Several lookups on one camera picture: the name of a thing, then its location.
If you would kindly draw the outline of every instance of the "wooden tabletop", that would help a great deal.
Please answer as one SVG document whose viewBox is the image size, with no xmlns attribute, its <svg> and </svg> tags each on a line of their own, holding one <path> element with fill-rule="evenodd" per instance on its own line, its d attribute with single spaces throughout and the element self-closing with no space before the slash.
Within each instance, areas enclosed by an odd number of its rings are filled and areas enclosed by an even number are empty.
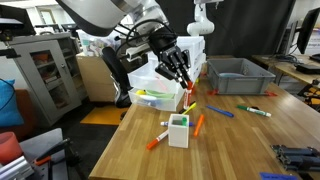
<svg viewBox="0 0 320 180">
<path fill-rule="evenodd" d="M 301 59 L 304 64 L 316 65 L 320 67 L 320 63 L 312 61 L 309 56 L 306 55 L 295 55 L 298 59 Z M 291 76 L 303 83 L 310 84 L 312 80 L 320 78 L 320 74 L 303 74 L 296 71 L 296 67 L 288 62 L 279 62 L 274 58 L 269 58 L 270 56 L 254 55 L 252 56 L 255 60 L 268 65 L 269 67 L 274 67 L 285 75 Z"/>
<path fill-rule="evenodd" d="M 191 110 L 191 122 L 200 114 L 205 119 L 197 138 L 189 132 L 189 148 L 174 148 L 163 139 L 152 150 L 146 145 L 166 127 L 172 112 L 132 105 L 113 138 L 98 160 L 89 179 L 260 179 L 259 172 L 294 174 L 285 171 L 270 145 L 320 149 L 320 114 L 270 84 L 268 90 L 278 96 L 207 95 L 207 79 L 196 85 L 197 106 Z M 272 114 L 265 117 L 236 108 L 257 106 Z M 207 109 L 212 105 L 234 114 L 234 118 Z M 320 179 L 319 173 L 311 173 Z"/>
</svg>

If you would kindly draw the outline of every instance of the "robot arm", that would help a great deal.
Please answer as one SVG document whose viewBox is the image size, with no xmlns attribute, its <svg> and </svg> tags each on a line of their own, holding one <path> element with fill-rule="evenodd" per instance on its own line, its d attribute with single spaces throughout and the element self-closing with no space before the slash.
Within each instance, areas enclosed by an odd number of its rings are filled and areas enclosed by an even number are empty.
<svg viewBox="0 0 320 180">
<path fill-rule="evenodd" d="M 128 45 L 139 46 L 140 52 L 151 49 L 159 59 L 155 71 L 169 80 L 175 79 L 183 88 L 187 87 L 189 52 L 181 52 L 176 46 L 177 35 L 168 26 L 168 20 L 155 0 L 57 2 L 82 30 L 95 36 L 107 36 L 129 14 L 135 25 L 126 38 Z"/>
<path fill-rule="evenodd" d="M 223 0 L 194 0 L 194 19 L 196 22 L 190 23 L 187 31 L 191 36 L 210 34 L 214 30 L 214 24 L 207 18 L 206 4 L 219 3 Z"/>
</svg>

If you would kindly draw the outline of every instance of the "gray plastic bin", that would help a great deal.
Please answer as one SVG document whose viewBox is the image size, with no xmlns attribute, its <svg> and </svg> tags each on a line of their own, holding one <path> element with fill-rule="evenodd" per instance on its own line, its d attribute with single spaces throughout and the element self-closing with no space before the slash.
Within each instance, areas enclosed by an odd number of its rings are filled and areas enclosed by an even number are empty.
<svg viewBox="0 0 320 180">
<path fill-rule="evenodd" d="M 262 95 L 275 75 L 244 58 L 208 59 L 208 79 L 219 94 Z M 243 76 L 224 76 L 237 73 Z"/>
</svg>

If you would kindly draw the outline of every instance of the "white pen holder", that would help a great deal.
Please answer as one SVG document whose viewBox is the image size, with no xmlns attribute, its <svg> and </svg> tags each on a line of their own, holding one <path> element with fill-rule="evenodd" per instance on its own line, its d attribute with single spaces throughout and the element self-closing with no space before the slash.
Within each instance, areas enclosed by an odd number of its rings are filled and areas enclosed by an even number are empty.
<svg viewBox="0 0 320 180">
<path fill-rule="evenodd" d="M 171 114 L 168 122 L 169 146 L 188 148 L 189 144 L 189 115 Z"/>
</svg>

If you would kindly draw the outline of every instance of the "glass cabinet door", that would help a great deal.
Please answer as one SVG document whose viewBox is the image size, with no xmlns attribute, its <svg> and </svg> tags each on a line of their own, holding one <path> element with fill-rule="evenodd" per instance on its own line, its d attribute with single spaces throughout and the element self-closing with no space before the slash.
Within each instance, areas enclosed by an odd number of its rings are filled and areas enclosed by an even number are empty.
<svg viewBox="0 0 320 180">
<path fill-rule="evenodd" d="M 14 45 L 29 85 L 55 119 L 81 104 L 68 65 L 56 40 Z"/>
</svg>

